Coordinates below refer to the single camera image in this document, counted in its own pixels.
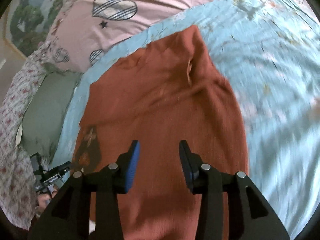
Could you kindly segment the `person's left hand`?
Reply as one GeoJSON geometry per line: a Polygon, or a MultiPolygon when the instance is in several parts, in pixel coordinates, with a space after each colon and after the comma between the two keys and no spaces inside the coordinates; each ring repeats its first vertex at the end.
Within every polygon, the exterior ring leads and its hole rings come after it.
{"type": "Polygon", "coordinates": [[[37,207],[35,208],[35,216],[37,219],[43,214],[46,207],[59,191],[59,187],[56,184],[50,186],[49,188],[52,189],[50,194],[39,194],[37,197],[37,207]]]}

